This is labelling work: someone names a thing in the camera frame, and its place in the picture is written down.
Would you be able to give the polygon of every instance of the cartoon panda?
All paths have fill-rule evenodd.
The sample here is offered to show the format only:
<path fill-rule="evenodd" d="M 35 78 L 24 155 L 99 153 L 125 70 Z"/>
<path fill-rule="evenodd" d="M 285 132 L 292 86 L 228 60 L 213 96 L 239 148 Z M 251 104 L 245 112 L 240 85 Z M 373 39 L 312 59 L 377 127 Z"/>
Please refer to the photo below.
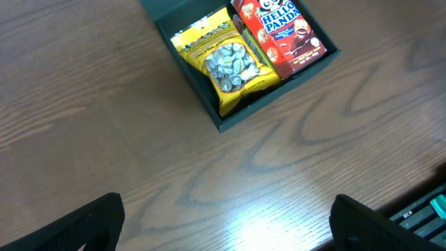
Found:
<path fill-rule="evenodd" d="M 280 8 L 280 5 L 284 0 L 257 0 L 262 8 L 260 8 L 260 11 L 267 12 L 267 11 L 274 11 Z"/>
<path fill-rule="evenodd" d="M 313 31 L 303 17 L 298 17 L 294 21 L 293 28 L 296 36 L 290 44 L 290 50 L 293 52 L 293 55 L 298 56 L 299 49 L 309 42 L 310 38 L 313 36 Z"/>

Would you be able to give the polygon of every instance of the black plastic object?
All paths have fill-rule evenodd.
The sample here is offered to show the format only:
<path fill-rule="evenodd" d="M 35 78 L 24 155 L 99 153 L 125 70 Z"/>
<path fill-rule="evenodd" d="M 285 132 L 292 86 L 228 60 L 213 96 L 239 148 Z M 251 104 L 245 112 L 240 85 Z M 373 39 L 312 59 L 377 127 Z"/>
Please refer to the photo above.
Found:
<path fill-rule="evenodd" d="M 391 221 L 405 229 L 446 248 L 446 222 L 433 209 L 430 202 L 438 195 L 446 194 L 446 184 L 423 196 L 410 206 L 393 215 Z"/>
<path fill-rule="evenodd" d="M 109 193 L 0 251 L 78 251 L 84 244 L 83 251 L 112 251 L 124 219 L 121 196 Z"/>
<path fill-rule="evenodd" d="M 210 83 L 209 78 L 201 74 L 181 58 L 180 54 L 176 51 L 174 45 L 170 41 L 170 38 L 181 29 L 200 20 L 207 14 L 214 12 L 223 5 L 226 5 L 229 12 L 234 14 L 235 11 L 229 3 L 229 0 L 141 0 L 142 5 L 156 24 L 167 48 L 170 50 L 176 63 L 183 71 L 184 76 L 189 79 L 190 85 L 201 99 L 204 108 L 209 113 L 209 116 L 220 132 L 224 132 L 262 107 L 265 107 L 276 98 L 295 88 L 297 85 L 307 81 L 310 77 L 313 77 L 328 66 L 328 64 L 340 53 L 340 50 L 310 13 L 308 7 L 299 0 L 292 0 L 292 2 L 296 5 L 302 16 L 325 45 L 328 50 L 327 53 L 315 60 L 315 62 L 293 74 L 285 80 L 284 84 L 279 88 L 268 89 L 247 96 L 242 99 L 242 102 L 240 102 L 240 104 L 232 111 L 231 115 L 221 117 L 218 112 L 219 98 L 213 85 Z"/>
<path fill-rule="evenodd" d="M 337 195 L 330 227 L 337 251 L 445 251 L 346 195 Z"/>

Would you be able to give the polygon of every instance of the candy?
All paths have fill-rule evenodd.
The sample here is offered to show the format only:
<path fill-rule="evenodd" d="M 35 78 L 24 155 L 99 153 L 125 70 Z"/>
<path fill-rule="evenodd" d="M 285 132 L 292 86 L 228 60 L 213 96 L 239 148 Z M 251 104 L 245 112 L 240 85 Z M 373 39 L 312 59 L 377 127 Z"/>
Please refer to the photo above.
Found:
<path fill-rule="evenodd" d="M 209 76 L 221 116 L 228 116 L 243 96 L 280 82 L 279 75 L 255 57 L 226 8 L 178 32 L 171 42 L 188 63 Z"/>

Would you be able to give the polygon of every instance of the red snack box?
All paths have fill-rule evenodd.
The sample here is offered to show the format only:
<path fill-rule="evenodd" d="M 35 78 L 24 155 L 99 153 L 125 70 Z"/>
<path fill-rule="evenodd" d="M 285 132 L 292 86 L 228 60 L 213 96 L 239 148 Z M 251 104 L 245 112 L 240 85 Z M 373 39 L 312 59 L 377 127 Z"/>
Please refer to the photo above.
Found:
<path fill-rule="evenodd" d="M 282 79 L 327 52 L 290 0 L 232 0 Z"/>

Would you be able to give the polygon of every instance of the snack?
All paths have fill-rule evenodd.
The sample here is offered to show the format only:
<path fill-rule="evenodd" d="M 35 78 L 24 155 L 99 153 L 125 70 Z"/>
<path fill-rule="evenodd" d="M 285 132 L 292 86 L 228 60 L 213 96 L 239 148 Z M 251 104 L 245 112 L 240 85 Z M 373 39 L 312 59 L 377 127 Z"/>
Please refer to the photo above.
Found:
<path fill-rule="evenodd" d="M 327 52 L 290 0 L 231 0 L 277 73 L 286 79 Z"/>
<path fill-rule="evenodd" d="M 210 77 L 220 98 L 220 115 L 227 115 L 248 93 L 280 81 L 247 46 L 222 8 L 171 38 L 179 54 Z"/>

